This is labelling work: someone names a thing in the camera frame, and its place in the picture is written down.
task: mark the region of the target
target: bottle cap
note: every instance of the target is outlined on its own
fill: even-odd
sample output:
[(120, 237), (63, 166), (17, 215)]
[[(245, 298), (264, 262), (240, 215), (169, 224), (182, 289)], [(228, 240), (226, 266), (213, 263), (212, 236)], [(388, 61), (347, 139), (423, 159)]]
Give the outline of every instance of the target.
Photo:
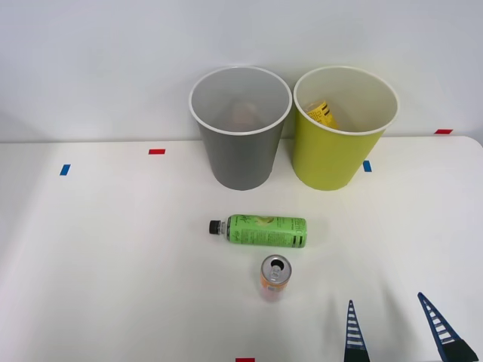
[(219, 221), (219, 220), (211, 220), (210, 221), (210, 234), (218, 235), (219, 234), (218, 230), (220, 230), (220, 224), (221, 224), (221, 221)]

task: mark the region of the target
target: gray trash bin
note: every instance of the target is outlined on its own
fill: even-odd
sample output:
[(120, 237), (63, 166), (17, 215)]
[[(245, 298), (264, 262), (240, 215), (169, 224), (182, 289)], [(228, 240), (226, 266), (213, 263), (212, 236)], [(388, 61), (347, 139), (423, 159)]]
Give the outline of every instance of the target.
[(195, 84), (189, 110), (222, 185), (249, 190), (268, 179), (291, 106), (283, 79), (253, 66), (219, 69)]

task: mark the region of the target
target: bin rim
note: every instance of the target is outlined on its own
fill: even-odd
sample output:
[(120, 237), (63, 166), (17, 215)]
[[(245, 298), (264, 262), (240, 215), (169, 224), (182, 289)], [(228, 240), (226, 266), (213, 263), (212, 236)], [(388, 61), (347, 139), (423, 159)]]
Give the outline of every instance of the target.
[[(193, 93), (195, 92), (196, 87), (198, 87), (199, 84), (202, 81), (204, 81), (207, 77), (209, 77), (209, 76), (211, 76), (215, 73), (222, 72), (222, 71), (225, 71), (225, 70), (228, 70), (228, 69), (235, 69), (235, 68), (260, 70), (261, 72), (265, 72), (267, 74), (270, 74), (271, 76), (277, 78), (281, 82), (281, 84), (285, 87), (285, 90), (287, 91), (287, 94), (288, 94), (288, 105), (287, 105), (287, 109), (285, 110), (284, 114), (278, 120), (276, 120), (275, 122), (269, 124), (268, 126), (266, 126), (264, 128), (260, 128), (259, 130), (249, 130), (249, 131), (246, 131), (246, 132), (232, 132), (232, 131), (229, 131), (229, 130), (221, 130), (220, 128), (215, 128), (213, 126), (210, 126), (209, 124), (203, 122), (200, 119), (200, 117), (198, 117), (198, 115), (195, 113), (195, 110), (193, 109), (193, 106), (192, 106), (192, 97), (193, 97)], [(203, 127), (206, 127), (208, 130), (212, 130), (213, 132), (217, 132), (217, 133), (221, 133), (221, 134), (227, 134), (229, 136), (250, 136), (252, 134), (258, 134), (258, 133), (265, 132), (266, 130), (270, 130), (270, 129), (276, 127), (277, 125), (279, 125), (280, 123), (282, 123), (284, 121), (284, 119), (287, 117), (288, 113), (290, 112), (290, 110), (292, 108), (293, 97), (292, 97), (292, 92), (291, 92), (290, 88), (288, 87), (287, 83), (280, 76), (276, 75), (274, 72), (270, 72), (269, 70), (266, 70), (264, 68), (259, 68), (257, 66), (224, 66), (223, 68), (218, 68), (218, 69), (215, 69), (213, 72), (209, 72), (208, 74), (205, 74), (195, 83), (195, 85), (193, 85), (193, 88), (189, 92), (188, 104), (189, 104), (189, 111), (190, 111), (191, 115), (195, 118), (195, 120), (200, 125), (202, 125)]]
[[(371, 76), (373, 78), (376, 78), (378, 81), (380, 81), (381, 83), (383, 83), (386, 87), (388, 87), (389, 90), (392, 92), (392, 95), (395, 98), (395, 107), (396, 107), (395, 108), (395, 113), (394, 113), (391, 121), (387, 122), (385, 125), (383, 125), (382, 127), (377, 128), (375, 130), (367, 130), (365, 132), (348, 132), (346, 130), (335, 130), (333, 128), (324, 126), (323, 124), (320, 124), (317, 121), (315, 121), (312, 118), (310, 118), (309, 115), (307, 115), (305, 113), (305, 111), (302, 109), (302, 107), (300, 106), (299, 101), (297, 99), (297, 91), (298, 91), (299, 85), (303, 81), (303, 79), (305, 79), (306, 77), (310, 76), (312, 73), (320, 72), (321, 70), (335, 69), (335, 68), (338, 68), (338, 69), (351, 69), (351, 70), (354, 70), (356, 72), (364, 73), (364, 74), (369, 75), (369, 76)], [(295, 84), (295, 88), (294, 88), (294, 102), (295, 102), (295, 106), (297, 107), (297, 109), (300, 112), (300, 114), (303, 115), (303, 117), (305, 119), (307, 119), (308, 121), (310, 121), (311, 123), (313, 123), (315, 126), (321, 128), (323, 130), (328, 130), (329, 132), (332, 132), (332, 133), (343, 134), (343, 135), (346, 135), (346, 136), (367, 136), (369, 134), (374, 134), (374, 133), (382, 132), (385, 129), (387, 129), (387, 127), (389, 127), (392, 123), (394, 123), (394, 121), (397, 119), (398, 114), (399, 114), (399, 98), (398, 98), (398, 94), (394, 91), (394, 88), (392, 88), (392, 86), (388, 82), (386, 82), (381, 77), (375, 75), (374, 73), (368, 72), (367, 70), (363, 70), (363, 69), (360, 69), (360, 68), (356, 68), (354, 66), (321, 66), (320, 68), (317, 68), (317, 69), (311, 70), (310, 72), (305, 73), (304, 75), (302, 75), (302, 77)]]

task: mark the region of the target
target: bottle label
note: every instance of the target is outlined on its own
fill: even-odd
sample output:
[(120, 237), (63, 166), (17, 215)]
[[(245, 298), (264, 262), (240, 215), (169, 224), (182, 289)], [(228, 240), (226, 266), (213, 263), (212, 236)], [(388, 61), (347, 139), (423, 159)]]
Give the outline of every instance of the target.
[(305, 219), (296, 217), (233, 215), (228, 240), (236, 244), (305, 247)]

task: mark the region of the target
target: red tape marker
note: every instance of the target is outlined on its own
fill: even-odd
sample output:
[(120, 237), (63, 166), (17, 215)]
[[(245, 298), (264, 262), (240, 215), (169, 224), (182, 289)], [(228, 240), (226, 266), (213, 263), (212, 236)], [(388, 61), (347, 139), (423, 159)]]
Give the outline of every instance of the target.
[(165, 149), (150, 149), (149, 150), (150, 155), (163, 155), (164, 153), (166, 153)]
[(441, 130), (437, 130), (435, 132), (435, 134), (450, 134), (451, 132), (453, 132), (453, 130), (443, 130), (443, 129), (441, 129)]

